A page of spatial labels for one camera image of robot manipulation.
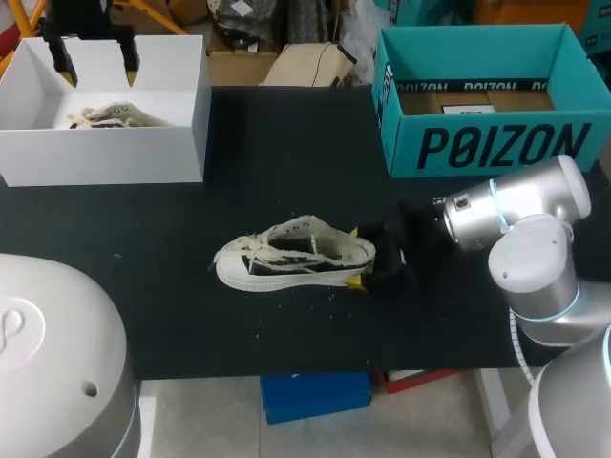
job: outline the blue box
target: blue box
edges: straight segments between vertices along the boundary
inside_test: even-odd
[[[390,11],[390,22],[397,26],[437,26],[453,11],[454,0],[374,0]]]
[[[579,42],[588,55],[611,50],[611,0],[591,0]]]
[[[611,25],[593,29],[581,29],[579,42],[586,54],[594,55],[611,50]]]
[[[369,405],[366,373],[261,377],[263,409],[270,425]]]
[[[588,171],[611,131],[611,94],[565,25],[383,29],[375,65],[392,177],[499,175],[559,154]],[[544,94],[551,108],[405,115],[400,94],[421,92]]]

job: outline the black cloth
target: black cloth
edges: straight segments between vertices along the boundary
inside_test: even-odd
[[[419,296],[243,293],[208,271],[230,240],[296,216],[349,231],[399,199],[422,204],[485,179],[390,178],[369,88],[215,90],[207,159],[203,184],[3,184],[0,252],[97,281],[142,379],[516,365],[487,252],[453,258]],[[598,169],[586,179],[593,212],[575,229],[577,270],[611,281],[609,184]],[[531,364],[558,353],[523,341]]]

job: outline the sneaker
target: sneaker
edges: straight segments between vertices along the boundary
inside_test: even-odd
[[[113,103],[97,110],[86,107],[79,114],[69,114],[68,121],[60,129],[171,126],[169,122],[150,116],[127,102]]]
[[[374,258],[372,243],[305,216],[238,237],[214,263],[226,285],[266,292],[305,284],[347,286],[350,278],[371,270]]]

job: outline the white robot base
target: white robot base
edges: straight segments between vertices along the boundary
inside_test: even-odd
[[[488,267],[533,341],[571,346],[611,323],[611,284],[577,278],[572,230],[551,215],[524,218],[493,247]]]
[[[0,255],[0,406],[0,456],[137,457],[123,323],[89,277]]]

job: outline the red box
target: red box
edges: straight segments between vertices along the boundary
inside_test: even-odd
[[[389,382],[387,374],[385,372],[380,373],[380,380],[384,384],[384,388],[389,394],[398,393],[405,389],[414,388],[415,386],[427,384],[428,382],[434,382],[435,380],[443,379],[453,374],[462,372],[460,369],[448,369],[448,370],[434,370],[434,371],[423,371],[423,374],[414,374],[411,377],[407,377],[402,380],[395,382]]]

